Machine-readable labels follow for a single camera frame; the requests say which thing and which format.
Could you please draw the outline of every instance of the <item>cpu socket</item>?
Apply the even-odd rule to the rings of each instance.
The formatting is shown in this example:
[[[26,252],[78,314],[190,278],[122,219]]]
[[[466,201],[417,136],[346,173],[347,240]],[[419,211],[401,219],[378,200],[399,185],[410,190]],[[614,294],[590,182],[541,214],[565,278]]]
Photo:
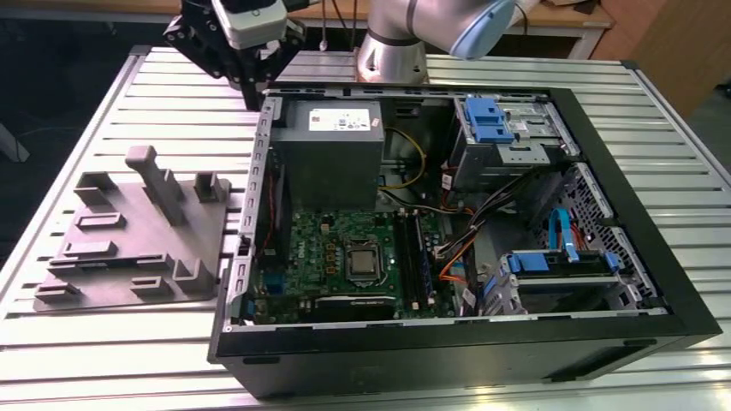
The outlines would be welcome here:
[[[361,287],[381,280],[381,252],[375,242],[346,247],[346,279]]]

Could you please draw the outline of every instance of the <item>blue cable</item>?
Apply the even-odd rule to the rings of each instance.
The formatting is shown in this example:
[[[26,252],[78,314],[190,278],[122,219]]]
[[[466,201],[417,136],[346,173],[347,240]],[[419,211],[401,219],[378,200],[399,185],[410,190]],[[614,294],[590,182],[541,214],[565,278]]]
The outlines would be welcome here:
[[[569,262],[575,263],[579,260],[577,245],[574,242],[574,232],[571,231],[571,216],[566,208],[554,208],[551,219],[549,220],[549,248],[559,248],[559,237],[557,236],[557,220],[561,221],[561,240],[562,248],[567,250]]]

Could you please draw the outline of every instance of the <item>white label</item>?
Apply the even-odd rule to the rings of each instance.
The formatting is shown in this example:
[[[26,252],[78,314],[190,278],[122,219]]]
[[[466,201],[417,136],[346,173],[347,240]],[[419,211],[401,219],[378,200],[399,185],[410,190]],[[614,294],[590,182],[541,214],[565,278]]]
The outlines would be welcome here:
[[[462,292],[462,299],[467,304],[470,304],[470,307],[475,308],[475,302],[478,302],[478,299],[475,298],[475,294],[473,294],[473,291],[470,289],[465,289]]]
[[[453,189],[453,176],[450,174],[442,174],[442,188],[446,190]]]
[[[370,131],[369,109],[310,110],[310,131]]]

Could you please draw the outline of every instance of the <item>slotted aluminum surface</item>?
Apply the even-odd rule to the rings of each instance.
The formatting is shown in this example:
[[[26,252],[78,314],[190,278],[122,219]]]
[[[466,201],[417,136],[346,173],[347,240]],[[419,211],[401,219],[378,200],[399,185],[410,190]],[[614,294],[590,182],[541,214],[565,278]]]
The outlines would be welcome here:
[[[731,403],[731,193],[693,135],[620,63],[431,57],[442,84],[569,87],[650,210],[728,334],[592,382],[297,400],[315,409],[722,409]],[[354,80],[347,53],[303,52],[281,80]],[[234,252],[258,114],[238,91],[173,49],[130,57],[0,276],[0,405],[75,409],[267,406],[206,361],[214,302],[34,313],[45,259],[61,246],[82,171],[138,180],[123,157],[154,144],[179,179],[215,170],[234,183],[222,250]]]

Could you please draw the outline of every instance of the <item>ram slot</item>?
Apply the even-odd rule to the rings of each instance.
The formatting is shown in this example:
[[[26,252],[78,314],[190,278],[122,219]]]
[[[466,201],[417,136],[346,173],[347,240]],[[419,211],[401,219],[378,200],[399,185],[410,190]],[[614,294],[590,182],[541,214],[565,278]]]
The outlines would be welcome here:
[[[418,310],[426,307],[426,288],[422,277],[417,217],[394,216],[394,237],[402,277],[403,304],[406,309]]]
[[[419,216],[415,217],[415,225],[418,232],[417,238],[419,241],[419,272],[422,274],[425,294],[427,297],[431,297],[434,295],[433,265],[430,263],[429,252],[426,251],[425,231],[422,230],[422,219],[419,218]],[[431,305],[434,299],[427,298],[426,301]]]

